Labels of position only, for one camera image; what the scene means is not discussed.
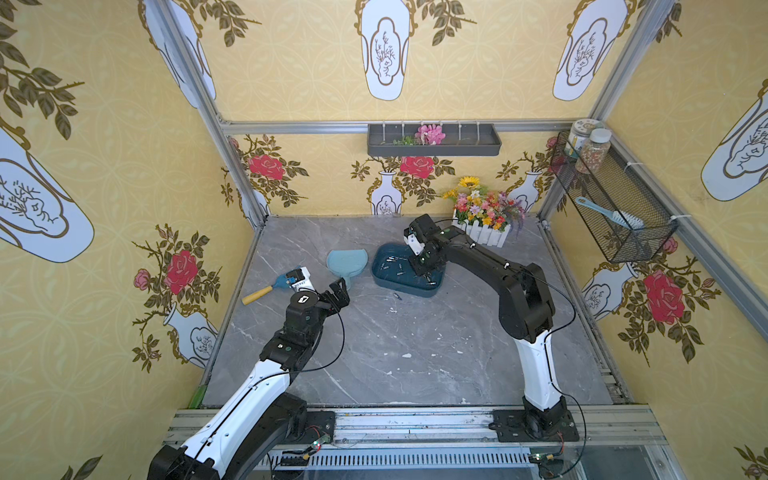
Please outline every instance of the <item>yellow wallpaper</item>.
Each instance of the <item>yellow wallpaper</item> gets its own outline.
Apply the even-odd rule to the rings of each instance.
[[[502,150],[497,157],[442,157],[437,158],[436,164],[433,159],[429,159],[430,164],[449,168],[444,169],[439,176],[434,172],[431,176],[433,179],[428,180],[429,185],[424,183],[408,188],[406,182],[419,180],[418,177],[413,175],[400,177],[405,183],[402,191],[396,194],[397,201],[404,198],[400,213],[403,215],[450,214],[453,204],[449,200],[443,200],[442,194],[453,188],[458,179],[466,175],[479,177],[481,182],[491,189],[510,190],[513,187],[522,187],[526,177],[525,172],[531,170],[533,163],[519,160],[525,158],[527,154],[528,158],[537,162],[535,155],[545,153],[548,140],[556,134],[556,132],[500,133]],[[270,137],[274,137],[274,146],[270,143]],[[375,189],[375,182],[381,183],[382,176],[379,172],[382,170],[382,165],[369,160],[371,157],[366,153],[366,135],[278,134],[269,137],[265,134],[251,135],[253,142],[268,143],[268,145],[254,145],[255,148],[261,148],[262,152],[266,152],[263,155],[268,156],[272,151],[280,155],[277,157],[272,154],[274,159],[271,162],[265,159],[276,170],[262,166],[263,155],[255,151],[247,153],[252,148],[245,136],[237,136],[234,140],[243,158],[243,169],[250,175],[252,185],[261,190],[256,192],[257,197],[269,201],[272,214],[322,216],[370,215],[372,213],[368,198],[372,193],[370,190]],[[258,164],[254,167],[255,172],[249,163],[249,159],[253,157],[257,157]],[[280,171],[277,165],[277,159],[280,158],[286,163],[284,172]],[[368,167],[368,173],[362,176],[362,181],[359,176],[353,177],[356,164],[360,166],[365,164]],[[541,174],[528,176],[530,177],[528,182],[533,186],[533,190],[526,189],[530,190],[528,196],[533,192],[535,192],[534,196],[538,194],[537,200],[533,197],[528,199],[531,203],[529,208],[531,212],[538,210],[543,198],[541,194],[554,180],[554,175],[547,168],[540,167],[539,170],[542,171]],[[279,185],[279,181],[271,180],[270,175],[272,178],[287,178],[286,186]],[[429,189],[433,190],[432,194],[427,192]],[[419,194],[425,194],[425,201],[420,206]],[[286,207],[286,199],[296,203],[289,203]]]
[[[660,45],[651,45],[608,123],[731,259],[768,292],[768,190],[754,186],[768,164],[766,108],[754,111],[768,78],[768,53],[761,48],[768,42],[768,4],[683,3],[677,23],[683,37],[672,34]],[[729,132],[745,113],[744,120],[753,123],[731,147]],[[718,149],[721,141],[726,145]],[[726,158],[738,161],[745,153],[751,157],[745,168],[755,173],[738,178],[723,174]],[[704,175],[711,179],[709,190],[702,181],[708,160],[713,167]],[[741,196],[724,201],[734,195]]]
[[[144,306],[152,290],[134,287],[134,278],[139,269],[157,275],[159,267],[131,242],[155,247],[155,225],[166,222],[184,242],[195,232],[207,235],[207,245],[198,237],[192,250],[204,248],[201,270],[221,268],[219,302],[209,294],[202,304],[217,326],[253,232],[237,208],[224,204],[215,180],[220,158],[150,44],[136,1],[13,1],[12,21],[8,3],[0,4],[0,32],[29,68],[0,48],[0,80],[11,69],[44,67],[63,80],[51,85],[56,80],[38,71],[35,78],[44,81],[34,85],[53,95],[57,108],[71,106],[59,88],[84,83],[67,89],[79,111],[69,117],[69,140],[59,133],[60,118],[42,114],[47,101],[22,104],[20,118],[6,100],[0,117],[8,128],[24,128],[30,153],[77,202],[94,236],[66,263],[0,241],[0,476],[61,478],[68,466],[77,471],[103,455],[91,478],[146,478],[202,369],[174,358],[172,329],[160,316],[148,323],[145,339],[159,339],[150,348],[161,357],[149,373],[141,358],[133,362],[141,326],[132,322],[152,310]],[[6,26],[18,32],[6,38]],[[11,86],[18,82],[12,73]],[[16,98],[11,89],[4,93]],[[180,268],[175,280],[183,282],[190,268]]]
[[[552,230],[578,283],[589,287],[598,269],[603,273],[594,283],[615,286],[611,289],[613,295],[622,292],[622,280],[629,278],[635,283],[631,295],[624,290],[624,295],[617,299],[624,305],[608,300],[607,308],[616,306],[616,313],[598,320],[611,354],[635,399],[647,402],[653,409],[688,478],[742,478],[742,468],[749,468],[750,462],[742,459],[734,447],[743,449],[746,444],[762,455],[763,448],[768,446],[765,436],[768,345],[730,299],[717,293],[718,285],[707,281],[710,276],[700,264],[689,261],[693,254],[679,239],[665,245],[665,250],[672,253],[666,254],[662,250],[657,258],[662,265],[648,264],[650,274],[642,272],[646,266],[637,264],[632,266],[637,276],[622,276],[621,271],[609,274],[612,279],[618,278],[616,284],[605,276],[609,271],[603,270],[604,265],[601,265],[605,258],[570,201],[567,209],[567,216],[556,214]],[[664,278],[654,278],[657,268],[665,273],[670,268],[675,269],[674,275],[689,280],[695,291],[691,298],[699,297],[707,308],[695,301],[692,302],[695,310],[691,309],[685,295],[690,292],[687,284],[680,289],[683,296],[676,293],[677,289],[666,287],[663,298],[672,308],[659,302],[659,293],[668,283]],[[695,285],[694,275],[700,286]],[[645,293],[639,291],[637,282],[644,285]],[[703,293],[701,289],[712,293]],[[594,305],[591,303],[596,300],[593,293],[599,289],[585,290],[588,305]],[[633,303],[631,299],[637,295],[639,297]],[[642,347],[632,350],[624,339],[637,336],[630,321],[634,318],[633,312],[643,306],[650,313],[644,322],[643,332],[647,340],[641,338]],[[656,321],[657,316],[663,320]],[[690,342],[695,349],[690,362],[685,356],[686,341],[675,340],[683,331],[689,339],[695,336],[700,340],[700,343]]]
[[[616,38],[607,56],[601,56],[595,46],[584,61],[590,68],[597,62],[596,78],[580,97],[563,101],[553,95],[553,82],[569,39],[568,26],[574,21],[574,10],[581,12],[592,2],[463,0],[450,2],[460,3],[463,15],[453,15],[451,7],[446,9],[450,17],[443,15],[444,21],[439,15],[422,20],[424,8],[429,13],[431,5],[448,4],[447,0],[428,0],[415,13],[418,27],[404,55],[402,93],[394,101],[384,101],[369,92],[361,36],[355,26],[355,0],[237,0],[242,16],[224,12],[216,20],[206,13],[207,21],[199,9],[210,8],[209,2],[176,1],[190,7],[201,4],[194,21],[202,26],[217,106],[224,118],[233,121],[583,117],[629,36],[627,30]],[[391,4],[392,0],[377,2]],[[624,29],[627,5],[634,12],[637,4],[636,0],[594,3],[584,21],[587,16],[591,21],[595,9],[609,11],[604,14],[610,19],[608,40]],[[407,11],[405,15],[407,29]],[[637,15],[630,15],[628,23],[634,25]],[[440,30],[434,27],[456,22],[454,18],[475,24],[459,20],[461,28],[454,29],[453,36],[448,33],[432,46]],[[217,30],[220,22],[227,26],[223,31]],[[248,29],[240,29],[237,36],[230,33],[228,40],[233,45],[226,47],[226,32],[237,28],[233,22]],[[574,34],[588,27],[581,25]],[[584,78],[581,85],[591,77]]]

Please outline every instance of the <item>blue dustpan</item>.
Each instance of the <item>blue dustpan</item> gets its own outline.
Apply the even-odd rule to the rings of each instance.
[[[368,253],[365,250],[331,250],[326,260],[326,266],[331,273],[341,276],[349,288],[352,277],[360,275],[368,263]]]

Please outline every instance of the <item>white picket fence planter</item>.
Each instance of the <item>white picket fence planter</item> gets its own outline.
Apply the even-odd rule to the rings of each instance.
[[[504,242],[507,240],[509,230],[511,229],[511,226],[507,225],[503,232],[500,230],[493,230],[491,227],[483,225],[478,221],[473,222],[471,225],[468,225],[467,222],[459,223],[458,218],[455,216],[455,211],[453,224],[464,230],[475,242],[480,243],[481,245],[488,245],[489,247],[503,247]]]

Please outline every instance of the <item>metal profile bar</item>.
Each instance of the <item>metal profile bar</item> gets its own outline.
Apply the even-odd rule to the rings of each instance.
[[[611,144],[624,162],[633,164],[632,168],[637,176],[659,197],[661,203],[673,215],[687,213],[619,137],[611,138]],[[768,342],[768,299],[764,293],[749,280],[749,277],[692,217],[678,218],[677,221],[680,222],[677,235],[683,243],[696,255],[704,268],[720,284],[720,288]]]
[[[621,395],[621,397],[624,397],[627,402],[633,402],[634,398],[632,397],[631,391],[629,390],[629,386],[627,385],[626,381],[624,381],[624,377],[621,375],[618,365],[616,364],[614,357],[611,355],[611,350],[608,348],[608,344],[605,342],[605,338],[603,338],[602,333],[598,329],[597,320],[594,319],[592,314],[589,312],[586,303],[584,302],[584,297],[581,295],[581,288],[576,283],[576,278],[574,277],[574,274],[571,271],[571,267],[568,265],[565,256],[560,250],[557,241],[552,236],[552,232],[548,228],[545,228],[541,223],[539,224],[539,230],[541,231],[541,238],[544,240],[544,244],[549,250],[549,255],[552,257],[554,267],[558,270],[558,273],[560,273],[560,278],[563,280],[563,284],[565,285],[565,292],[573,300],[574,305],[576,306],[576,313],[579,317],[579,320],[581,321],[581,324],[584,326],[584,331],[587,333],[587,337],[589,338],[590,343],[592,343],[593,350],[598,354],[599,363],[611,371],[611,375],[615,380],[615,388],[618,388],[618,393]]]
[[[488,428],[493,411],[522,406],[475,407],[360,407],[322,409],[336,413],[334,443],[328,448],[391,449],[452,446],[520,445],[557,447],[559,442],[501,444]],[[582,406],[587,421],[588,445],[666,445],[667,439],[648,406]],[[217,410],[179,410],[164,442],[179,446],[216,414]],[[579,435],[584,434],[581,415],[574,411]],[[581,447],[579,442],[568,446]]]
[[[253,188],[250,186],[250,182],[246,179],[243,168],[240,166],[240,159],[235,155],[235,152],[227,139],[227,135],[221,130],[219,115],[214,100],[208,96],[203,85],[203,79],[200,78],[200,75],[197,73],[197,68],[194,66],[196,60],[185,46],[184,36],[174,19],[174,14],[171,12],[167,0],[148,1],[156,2],[160,9],[164,33],[166,33],[167,37],[171,40],[171,42],[169,42],[169,47],[174,49],[182,59],[181,65],[176,66],[181,70],[184,77],[190,80],[190,89],[197,99],[197,111],[200,113],[205,128],[213,139],[219,155],[229,169],[235,186],[243,196],[243,209],[247,214],[250,214],[250,217],[256,219],[257,225],[254,225],[254,228],[262,227],[264,225],[265,216],[256,201],[256,197],[253,195]]]
[[[595,102],[589,118],[605,120],[627,87],[632,74],[645,56],[675,0],[651,0],[640,13],[627,44],[621,51],[611,76]]]
[[[222,121],[221,130],[226,135],[244,134],[367,134],[369,124],[406,123],[439,124],[440,120],[411,121]],[[571,128],[575,119],[544,118],[520,120],[462,120],[463,124],[494,124],[499,132],[562,131]]]
[[[216,362],[216,358],[219,355],[219,350],[221,350],[221,344],[223,343],[224,336],[227,333],[227,327],[230,325],[232,314],[235,311],[235,307],[237,307],[237,304],[240,302],[240,290],[243,288],[243,283],[245,283],[245,277],[248,274],[250,263],[253,261],[253,255],[256,253],[256,245],[259,243],[259,239],[261,238],[261,233],[263,231],[263,227],[256,230],[256,233],[253,235],[253,239],[250,242],[250,248],[248,249],[248,253],[246,253],[245,260],[243,261],[243,268],[240,269],[240,276],[237,277],[237,282],[235,283],[235,288],[232,291],[230,303],[227,305],[227,312],[224,314],[224,318],[221,320],[219,335],[216,337],[216,342],[214,343],[214,350],[211,352],[210,358],[205,364],[203,378],[200,379],[201,386],[207,385],[210,381],[210,375],[214,371],[214,363]]]

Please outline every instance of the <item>gray marble surface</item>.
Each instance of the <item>gray marble surface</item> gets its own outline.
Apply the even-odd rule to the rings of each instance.
[[[370,260],[387,242],[401,243],[412,219],[275,218],[266,224],[241,296],[271,285],[296,265],[309,269],[319,291],[336,278],[326,268],[331,250],[365,249],[369,265],[349,288],[342,310],[346,345],[328,369],[297,377],[289,391],[310,404],[357,405],[520,405],[524,383],[512,338],[498,321],[498,295],[463,267],[449,264],[438,293],[429,299],[374,284]],[[546,246],[530,219],[517,238],[501,249],[503,257],[538,263],[547,281],[563,290]],[[274,290],[243,306],[238,303],[214,363],[204,405],[220,406],[235,392],[258,360],[265,342],[285,319],[292,290]],[[555,327],[573,310],[553,292]],[[339,319],[325,322],[322,342],[307,368],[327,364],[339,352]],[[591,345],[577,320],[552,336],[555,368],[563,392],[585,404],[610,405]]]

